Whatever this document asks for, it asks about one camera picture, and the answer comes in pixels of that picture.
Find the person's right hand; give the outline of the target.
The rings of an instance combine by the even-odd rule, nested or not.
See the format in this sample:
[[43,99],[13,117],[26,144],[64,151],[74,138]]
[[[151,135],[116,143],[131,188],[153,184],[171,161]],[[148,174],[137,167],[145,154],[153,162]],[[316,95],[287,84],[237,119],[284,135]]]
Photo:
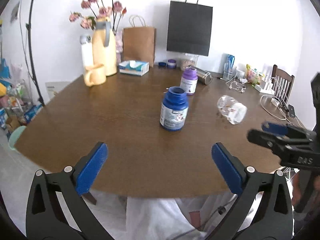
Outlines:
[[296,206],[302,197],[300,187],[299,187],[299,173],[295,174],[292,179],[292,206]]

